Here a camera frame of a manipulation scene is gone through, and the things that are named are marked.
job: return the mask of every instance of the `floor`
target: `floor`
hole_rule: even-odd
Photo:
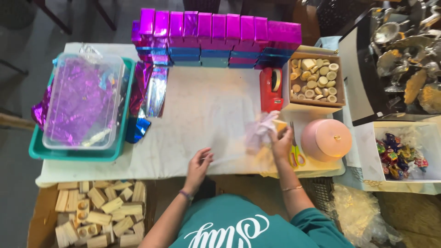
[[[29,76],[21,77],[0,66],[0,107],[22,114],[29,120],[31,106],[41,100],[48,83],[52,59],[63,51],[66,42],[130,43],[131,22],[139,18],[141,7],[184,10],[181,0],[119,0],[117,31],[111,31],[87,0],[74,0],[71,4],[66,0],[46,2],[56,15],[71,16],[71,36],[63,34],[38,9],[33,24],[25,29],[9,31],[0,26],[0,57],[29,70]],[[105,8],[111,6],[110,0],[101,2]],[[238,14],[240,7],[240,0],[221,0],[219,13]],[[281,9],[273,4],[259,4],[250,15],[280,20],[280,13]],[[0,205],[0,240],[4,247],[26,247],[28,224],[38,193],[34,180],[42,165],[42,161],[33,160],[28,155],[31,136],[29,131],[0,129],[0,197],[3,199]],[[231,175],[216,177],[216,181],[226,192],[245,194],[268,213],[281,213],[283,216],[281,196],[274,193],[278,192],[276,180]],[[164,211],[182,183],[183,178],[159,181],[157,216]]]

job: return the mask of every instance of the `wristband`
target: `wristband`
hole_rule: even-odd
[[[179,190],[179,193],[183,194],[190,202],[193,201],[194,197],[186,193],[184,190]]]

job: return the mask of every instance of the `person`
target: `person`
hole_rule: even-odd
[[[267,215],[238,195],[222,194],[189,207],[213,161],[210,148],[204,148],[190,160],[184,187],[138,248],[353,248],[334,223],[314,207],[292,170],[288,160],[292,134],[290,128],[270,133],[290,222],[277,214]]]

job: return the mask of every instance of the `tape roll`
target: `tape roll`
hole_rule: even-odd
[[[282,70],[278,68],[273,69],[273,73],[271,75],[272,92],[276,92],[277,90],[279,90],[281,77],[282,77]]]

